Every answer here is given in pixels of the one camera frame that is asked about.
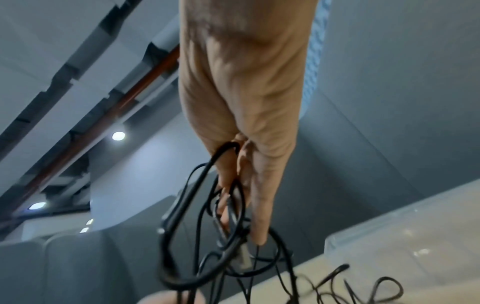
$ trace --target thin black wire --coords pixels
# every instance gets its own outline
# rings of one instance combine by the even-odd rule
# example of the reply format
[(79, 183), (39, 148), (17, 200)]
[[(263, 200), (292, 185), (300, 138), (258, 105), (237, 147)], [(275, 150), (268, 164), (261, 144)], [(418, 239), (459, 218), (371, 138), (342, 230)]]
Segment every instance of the thin black wire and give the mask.
[[(178, 218), (182, 218), (188, 206), (190, 206), (201, 183), (206, 178), (209, 168), (215, 163), (215, 161), (219, 158), (220, 155), (222, 155), (227, 149), (232, 147), (235, 148), (235, 150), (238, 152), (237, 146), (233, 145), (232, 143), (225, 144), (219, 149), (219, 151), (221, 152), (216, 153), (214, 157), (212, 157), (209, 163), (201, 164), (192, 171), (192, 173), (187, 179), (187, 182), (185, 183), (185, 187), (183, 188), (178, 201), (174, 203), (174, 205), (170, 208), (169, 212), (163, 218), (162, 227), (164, 228), (168, 227), (168, 221), (170, 220), (171, 217), (176, 217), (175, 222), (178, 223)], [(200, 178), (196, 181), (196, 183), (192, 187), (192, 190), (187, 195), (187, 198), (184, 200), (184, 196), (186, 194), (187, 187), (188, 187), (188, 182), (191, 176), (196, 170), (202, 167), (206, 167), (206, 168), (203, 170), (203, 172), (200, 175)], [(250, 226), (243, 226), (243, 223), (244, 222), (249, 223), (250, 219), (245, 217), (245, 197), (244, 197), (242, 185), (237, 180), (234, 181), (234, 183), (232, 184), (232, 187), (230, 188), (230, 201), (228, 202), (228, 208), (230, 212), (229, 215), (231, 216), (230, 220), (232, 220), (233, 217), (238, 218), (236, 222), (236, 226), (232, 226), (232, 225), (230, 226), (230, 233), (229, 235), (226, 236), (226, 240), (220, 239), (220, 241), (218, 242), (218, 248), (217, 248), (219, 251), (210, 251), (201, 259), (201, 261), (199, 261), (200, 235), (201, 235), (201, 227), (202, 227), (202, 220), (203, 220), (204, 213), (207, 213), (207, 215), (212, 217), (214, 221), (217, 222), (218, 229), (221, 229), (220, 216), (217, 214), (217, 206), (219, 203), (218, 198), (221, 193), (221, 190), (216, 190), (217, 184), (218, 184), (218, 176), (216, 177), (215, 182), (210, 188), (208, 198), (206, 202), (203, 204), (202, 208), (200, 209), (198, 219), (197, 219), (192, 272), (193, 274), (196, 275), (198, 280), (195, 281), (194, 279), (190, 279), (190, 280), (184, 281), (184, 283), (179, 283), (178, 281), (176, 281), (175, 283), (172, 283), (171, 278), (165, 277), (164, 272), (162, 271), (159, 272), (160, 279), (162, 281), (170, 283), (170, 286), (173, 286), (173, 287), (178, 286), (176, 288), (176, 290), (178, 291), (178, 296), (177, 296), (178, 304), (181, 303), (182, 292), (185, 290), (183, 286), (188, 286), (187, 289), (189, 289), (187, 303), (193, 304), (195, 300), (195, 294), (196, 294), (197, 288), (201, 287), (207, 281), (211, 281), (209, 304), (218, 304), (222, 295), (223, 285), (224, 285), (226, 276), (231, 276), (235, 278), (236, 282), (240, 286), (240, 289), (245, 297), (246, 304), (250, 304), (252, 299), (252, 288), (254, 284), (254, 277), (256, 275), (269, 271), (271, 268), (275, 268), (275, 272), (276, 272), (276, 275), (278, 276), (280, 284), (283, 290), (289, 296), (288, 303), (291, 303), (291, 304), (298, 304), (299, 299), (301, 297), (310, 295), (312, 293), (316, 294), (316, 301), (318, 304), (324, 304), (324, 299), (326, 296), (331, 297), (336, 302), (336, 304), (381, 304), (381, 303), (391, 302), (402, 297), (404, 293), (404, 289), (402, 285), (397, 280), (391, 277), (384, 276), (379, 278), (373, 285), (372, 291), (370, 292), (370, 296), (367, 301), (362, 301), (357, 296), (357, 294), (353, 291), (352, 287), (347, 283), (347, 281), (344, 280), (343, 282), (344, 282), (345, 288), (351, 299), (351, 303), (350, 303), (346, 298), (336, 294), (334, 290), (335, 277), (340, 273), (349, 269), (350, 266), (348, 264), (343, 264), (339, 266), (332, 273), (330, 273), (323, 280), (321, 280), (317, 285), (315, 285), (307, 276), (303, 274), (296, 275), (293, 270), (293, 262), (292, 262), (293, 252), (287, 249), (282, 238), (272, 228), (269, 229), (268, 233), (269, 233), (269, 236), (273, 239), (274, 243), (277, 245), (277, 249), (273, 257), (270, 258), (270, 257), (259, 256), (260, 248), (257, 246), (255, 249), (255, 255), (250, 254), (250, 258), (253, 260), (252, 270), (245, 271), (245, 272), (238, 272), (237, 270), (235, 270), (230, 265), (230, 262), (235, 258), (236, 255), (238, 255), (238, 251), (236, 254), (235, 254), (235, 251), (239, 249), (241, 244), (247, 241), (246, 236), (250, 231)], [(234, 199), (235, 196), (232, 195), (235, 189), (237, 189), (240, 194), (240, 202), (236, 202)], [(172, 225), (174, 227), (174, 230), (169, 231), (170, 234), (174, 234), (175, 229), (178, 226), (175, 222)], [(167, 250), (164, 246), (161, 246), (160, 249)], [(161, 255), (160, 259), (162, 258), (165, 259), (165, 257), (171, 258), (171, 255), (165, 254), (164, 252), (164, 255)], [(202, 275), (202, 272), (204, 271), (207, 262), (211, 258), (216, 258), (218, 263), (223, 263), (224, 266), (217, 265), (216, 268), (214, 267), (207, 271), (208, 275)], [(257, 265), (259, 262), (266, 263), (266, 265), (257, 269)], [(281, 273), (278, 267), (279, 262), (285, 263), (286, 265), (287, 273), (290, 278), (290, 284), (292, 288), (291, 291), (288, 290), (284, 280), (281, 277)], [(244, 283), (242, 282), (241, 280), (242, 277), (249, 278), (248, 288), (246, 288)], [(298, 279), (306, 280), (310, 284), (312, 289), (307, 293), (300, 295), (297, 289)], [(397, 285), (397, 287), (399, 288), (398, 293), (389, 297), (376, 299), (378, 288), (385, 281), (390, 281), (390, 282), (393, 282), (395, 285)], [(330, 290), (320, 292), (320, 288), (328, 282), (329, 282)]]

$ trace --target black cable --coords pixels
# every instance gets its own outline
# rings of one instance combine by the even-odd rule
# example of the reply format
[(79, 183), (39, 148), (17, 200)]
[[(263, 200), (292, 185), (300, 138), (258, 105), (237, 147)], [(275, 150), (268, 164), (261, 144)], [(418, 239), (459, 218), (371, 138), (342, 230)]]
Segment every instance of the black cable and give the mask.
[[(315, 285), (307, 276), (303, 274), (296, 275), (293, 269), (293, 252), (287, 249), (287, 246), (283, 242), (279, 234), (273, 229), (269, 228), (268, 235), (273, 239), (276, 244), (276, 250), (272, 257), (260, 256), (260, 248), (257, 246), (255, 249), (255, 255), (249, 254), (250, 258), (253, 260), (252, 270), (249, 271), (238, 271), (232, 266), (232, 261), (240, 254), (240, 247), (247, 242), (247, 236), (250, 232), (250, 219), (245, 217), (246, 205), (245, 197), (241, 183), (238, 180), (234, 180), (230, 190), (229, 190), (229, 199), (227, 200), (227, 211), (229, 215), (229, 229), (224, 230), (222, 224), (220, 223), (220, 215), (217, 214), (217, 208), (219, 204), (219, 195), (221, 194), (221, 189), (217, 189), (218, 176), (216, 177), (213, 185), (210, 188), (208, 197), (200, 209), (197, 223), (196, 223), (196, 233), (195, 233), (195, 245), (193, 251), (193, 269), (192, 277), (182, 278), (178, 272), (177, 264), (170, 253), (170, 242), (174, 236), (180, 221), (183, 219), (187, 209), (190, 207), (196, 193), (198, 192), (201, 184), (205, 180), (209, 170), (215, 164), (215, 162), (220, 158), (220, 156), (229, 149), (235, 149), (236, 153), (240, 150), (240, 145), (238, 143), (230, 142), (226, 143), (219, 148), (217, 153), (215, 153), (211, 160), (208, 163), (201, 164), (194, 168), (192, 173), (187, 179), (187, 182), (180, 193), (178, 200), (172, 205), (169, 211), (162, 218), (163, 222), (158, 230), (160, 234), (160, 264), (158, 267), (158, 276), (159, 279), (168, 287), (173, 290), (177, 290), (177, 301), (178, 304), (182, 300), (182, 292), (189, 290), (187, 303), (193, 304), (195, 300), (195, 294), (199, 287), (211, 282), (210, 289), (210, 304), (218, 304), (222, 295), (223, 285), (226, 276), (234, 277), (237, 281), (240, 289), (245, 297), (247, 304), (250, 304), (252, 299), (252, 288), (254, 283), (254, 277), (256, 275), (265, 273), (272, 268), (275, 268), (276, 275), (280, 281), (280, 284), (286, 294), (289, 296), (288, 303), (298, 304), (301, 297), (310, 295), (312, 293), (316, 294), (316, 301), (318, 304), (324, 303), (324, 298), (326, 296), (331, 297), (336, 304), (380, 304), (387, 303), (399, 299), (403, 293), (404, 289), (402, 285), (391, 277), (381, 277), (379, 278), (370, 292), (369, 298), (367, 301), (362, 301), (357, 294), (353, 291), (352, 287), (344, 280), (345, 288), (350, 296), (351, 303), (344, 297), (338, 295), (334, 291), (334, 280), (337, 275), (349, 269), (348, 264), (343, 264), (337, 269), (332, 271), (327, 275), (322, 281)], [(198, 180), (193, 184), (191, 190), (187, 194), (187, 187), (190, 178), (193, 173), (202, 168)], [(239, 193), (239, 201), (236, 201), (234, 191)], [(200, 261), (200, 239), (201, 239), (201, 228), (204, 218), (204, 214), (207, 213), (210, 216), (216, 228), (219, 230), (220, 239), (218, 240), (218, 248), (214, 251), (207, 253)], [(207, 262), (212, 259), (216, 259), (214, 266), (207, 269)], [(266, 265), (257, 269), (258, 263), (266, 263)], [(287, 288), (284, 279), (282, 279), (278, 263), (285, 263), (286, 271), (290, 280), (291, 291)], [(248, 288), (245, 287), (241, 278), (249, 278)], [(304, 279), (310, 286), (311, 290), (305, 294), (300, 295), (297, 289), (297, 280)], [(389, 297), (376, 299), (379, 286), (385, 282), (390, 281), (397, 285), (398, 293)], [(320, 288), (329, 283), (329, 291), (320, 292)]]

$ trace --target ceiling light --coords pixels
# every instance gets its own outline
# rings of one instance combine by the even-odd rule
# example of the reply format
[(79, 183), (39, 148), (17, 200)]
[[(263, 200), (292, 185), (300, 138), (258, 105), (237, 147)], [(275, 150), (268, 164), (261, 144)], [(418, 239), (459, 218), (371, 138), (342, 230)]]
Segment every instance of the ceiling light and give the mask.
[(32, 206), (30, 206), (28, 209), (29, 210), (37, 210), (37, 209), (45, 207), (46, 204), (47, 203), (45, 203), (45, 202), (35, 203)]
[(115, 133), (113, 133), (113, 135), (111, 136), (111, 138), (113, 140), (123, 140), (125, 138), (125, 132), (122, 132), (122, 131), (117, 131)]

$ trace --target white wall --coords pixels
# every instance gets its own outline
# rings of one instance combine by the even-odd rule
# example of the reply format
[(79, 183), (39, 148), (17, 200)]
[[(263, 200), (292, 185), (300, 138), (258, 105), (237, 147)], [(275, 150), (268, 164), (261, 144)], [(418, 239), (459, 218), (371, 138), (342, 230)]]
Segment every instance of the white wall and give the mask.
[(6, 236), (5, 240), (26, 241), (59, 232), (80, 231), (92, 218), (90, 212), (29, 219)]
[(183, 113), (91, 184), (94, 229), (118, 224), (169, 195), (209, 155)]

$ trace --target ceiling pipe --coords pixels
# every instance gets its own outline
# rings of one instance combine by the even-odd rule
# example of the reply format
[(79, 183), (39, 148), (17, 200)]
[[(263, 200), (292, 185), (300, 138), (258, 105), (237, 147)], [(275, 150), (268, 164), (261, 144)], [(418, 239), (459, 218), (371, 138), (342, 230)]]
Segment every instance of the ceiling pipe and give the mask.
[(48, 183), (57, 177), (63, 170), (68, 168), (76, 159), (93, 146), (92, 143), (100, 141), (124, 115), (130, 117), (134, 113), (132, 109), (138, 111), (141, 106), (136, 106), (135, 98), (145, 90), (155, 79), (168, 70), (171, 70), (178, 63), (180, 57), (180, 46), (175, 47), (158, 65), (153, 67), (142, 79), (140, 79), (108, 112), (102, 116), (92, 127), (77, 140), (72, 142), (61, 155), (54, 159), (46, 168), (44, 168), (27, 186), (25, 193), (15, 203), (11, 204), (5, 211), (10, 214), (21, 206), (27, 199), (35, 193), (44, 189)]

